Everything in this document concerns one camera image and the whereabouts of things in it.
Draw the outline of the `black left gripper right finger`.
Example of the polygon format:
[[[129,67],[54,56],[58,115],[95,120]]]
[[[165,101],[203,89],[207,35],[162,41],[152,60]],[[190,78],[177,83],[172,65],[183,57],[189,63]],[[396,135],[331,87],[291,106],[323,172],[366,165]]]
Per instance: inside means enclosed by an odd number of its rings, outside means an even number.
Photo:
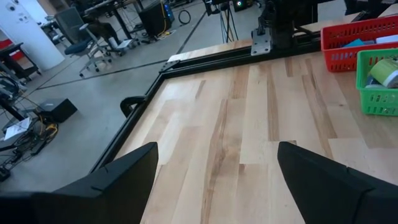
[[[305,224],[398,224],[398,185],[287,141],[277,160]]]

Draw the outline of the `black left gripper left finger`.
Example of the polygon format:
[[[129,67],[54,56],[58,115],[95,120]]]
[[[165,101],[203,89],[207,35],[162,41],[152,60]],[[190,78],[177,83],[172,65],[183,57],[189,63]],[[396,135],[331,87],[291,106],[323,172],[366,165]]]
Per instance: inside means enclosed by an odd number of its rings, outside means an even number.
[[[0,224],[140,224],[158,160],[149,142],[53,192],[0,193]]]

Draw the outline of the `white rectangular box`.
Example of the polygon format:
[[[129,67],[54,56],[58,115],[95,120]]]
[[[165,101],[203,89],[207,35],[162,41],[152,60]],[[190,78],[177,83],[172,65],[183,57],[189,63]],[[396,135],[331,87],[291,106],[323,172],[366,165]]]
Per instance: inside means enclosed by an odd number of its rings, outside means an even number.
[[[388,35],[388,36],[384,36],[384,37],[378,37],[376,39],[377,44],[386,44],[386,43],[392,43],[392,42],[398,42],[398,34]]]

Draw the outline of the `grey blue office chair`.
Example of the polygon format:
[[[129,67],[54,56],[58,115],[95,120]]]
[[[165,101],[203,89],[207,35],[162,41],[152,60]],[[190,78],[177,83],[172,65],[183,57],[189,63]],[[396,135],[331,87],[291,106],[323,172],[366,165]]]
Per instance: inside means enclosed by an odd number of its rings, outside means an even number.
[[[65,55],[87,56],[88,61],[79,71],[79,76],[84,77],[83,71],[94,67],[96,72],[100,69],[98,64],[112,62],[108,45],[100,45],[99,38],[88,28],[89,24],[84,23],[79,12],[70,7],[55,15],[55,20],[70,45],[65,48]]]

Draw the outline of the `small black floor box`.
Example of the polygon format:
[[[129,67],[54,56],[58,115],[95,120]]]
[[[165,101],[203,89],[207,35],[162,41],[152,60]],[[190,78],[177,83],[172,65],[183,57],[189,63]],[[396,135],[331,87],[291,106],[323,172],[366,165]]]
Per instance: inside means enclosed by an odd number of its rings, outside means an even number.
[[[37,107],[37,114],[56,123],[63,123],[75,112],[77,107],[68,98],[47,99]]]

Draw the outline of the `white paper sheet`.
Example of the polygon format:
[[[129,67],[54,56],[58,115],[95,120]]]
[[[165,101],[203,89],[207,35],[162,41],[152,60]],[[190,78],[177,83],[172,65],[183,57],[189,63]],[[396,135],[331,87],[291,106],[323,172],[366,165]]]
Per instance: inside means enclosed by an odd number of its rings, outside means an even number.
[[[13,124],[10,127],[8,127],[6,129],[4,140],[6,141],[10,138],[13,138],[14,136],[17,136],[18,134],[22,134],[22,133],[26,132],[29,129],[30,123],[31,123],[31,118],[28,117],[16,124]]]

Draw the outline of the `green plastic basket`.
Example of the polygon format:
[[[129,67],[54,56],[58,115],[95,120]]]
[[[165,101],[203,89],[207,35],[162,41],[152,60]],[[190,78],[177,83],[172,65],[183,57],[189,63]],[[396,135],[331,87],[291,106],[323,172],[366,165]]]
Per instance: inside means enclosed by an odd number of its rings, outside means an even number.
[[[398,88],[365,88],[372,67],[389,57],[398,58],[398,49],[362,50],[358,53],[356,89],[364,114],[398,116]]]

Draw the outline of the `red plastic basket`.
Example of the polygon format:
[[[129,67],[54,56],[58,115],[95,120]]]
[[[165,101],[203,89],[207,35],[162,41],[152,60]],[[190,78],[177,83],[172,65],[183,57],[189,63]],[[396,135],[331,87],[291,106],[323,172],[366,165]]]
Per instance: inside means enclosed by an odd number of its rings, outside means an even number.
[[[398,48],[398,41],[383,44],[352,45],[380,37],[398,35],[398,15],[324,27],[321,50],[329,72],[349,72],[357,68],[357,54],[362,50]]]

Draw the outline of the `person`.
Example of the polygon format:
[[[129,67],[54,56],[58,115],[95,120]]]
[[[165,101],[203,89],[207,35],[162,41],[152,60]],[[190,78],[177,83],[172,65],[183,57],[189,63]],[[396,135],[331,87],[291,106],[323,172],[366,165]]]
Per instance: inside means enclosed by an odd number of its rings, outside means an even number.
[[[114,37],[119,42],[119,44],[121,43],[115,29],[110,23],[100,22],[96,17],[85,15],[85,10],[87,7],[89,7],[89,5],[84,2],[84,0],[71,0],[70,7],[74,7],[78,11],[79,15],[82,18],[82,21],[85,24],[88,24],[88,29],[91,31],[92,34],[102,37],[108,45],[108,39],[110,37]]]

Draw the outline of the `white pillar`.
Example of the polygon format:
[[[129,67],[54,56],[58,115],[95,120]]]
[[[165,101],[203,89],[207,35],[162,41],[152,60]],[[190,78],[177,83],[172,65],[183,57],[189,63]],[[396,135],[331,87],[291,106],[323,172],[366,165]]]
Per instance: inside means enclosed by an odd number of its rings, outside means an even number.
[[[61,64],[65,57],[18,0],[0,0],[0,31],[38,66],[46,71]]]

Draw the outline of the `black computer tower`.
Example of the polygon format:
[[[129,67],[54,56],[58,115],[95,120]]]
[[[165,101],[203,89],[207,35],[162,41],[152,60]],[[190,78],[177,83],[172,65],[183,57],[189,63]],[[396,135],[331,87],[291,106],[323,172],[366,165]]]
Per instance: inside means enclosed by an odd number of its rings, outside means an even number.
[[[169,3],[156,0],[139,13],[142,25],[149,37],[156,37],[168,31],[175,20]]]

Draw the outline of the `black tripod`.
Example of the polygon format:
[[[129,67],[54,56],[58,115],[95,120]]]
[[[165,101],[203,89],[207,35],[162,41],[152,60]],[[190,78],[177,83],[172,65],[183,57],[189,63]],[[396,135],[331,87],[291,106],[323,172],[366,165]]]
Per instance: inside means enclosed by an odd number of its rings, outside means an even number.
[[[231,11],[231,0],[220,0],[220,3],[216,5],[216,8],[219,12],[223,43],[239,40]]]

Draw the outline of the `black frame clamp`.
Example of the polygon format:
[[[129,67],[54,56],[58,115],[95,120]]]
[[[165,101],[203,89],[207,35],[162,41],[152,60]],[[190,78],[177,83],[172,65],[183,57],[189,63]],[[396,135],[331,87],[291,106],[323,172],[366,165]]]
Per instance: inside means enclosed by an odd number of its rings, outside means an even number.
[[[120,102],[120,109],[123,115],[127,118],[133,112],[133,105],[145,102],[146,96],[130,96]]]

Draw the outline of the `black aluminium table frame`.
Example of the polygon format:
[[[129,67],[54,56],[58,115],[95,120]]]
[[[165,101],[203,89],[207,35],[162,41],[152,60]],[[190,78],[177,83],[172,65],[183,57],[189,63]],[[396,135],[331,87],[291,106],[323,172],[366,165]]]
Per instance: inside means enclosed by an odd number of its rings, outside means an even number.
[[[126,118],[125,122],[112,138],[102,155],[100,155],[90,172],[94,172],[105,166],[116,157],[116,154],[119,152],[127,137],[130,135],[131,131],[134,129],[142,114],[145,112],[153,97],[155,97],[155,94],[166,79],[318,52],[321,48],[321,33],[319,31],[313,31],[313,33],[313,37],[309,37],[307,34],[298,35],[295,38],[297,44],[291,49],[272,50],[267,54],[252,55],[251,47],[247,46],[206,56],[167,62],[159,71],[157,78],[147,92],[144,95],[141,95],[146,96],[145,102],[132,106],[133,112]]]

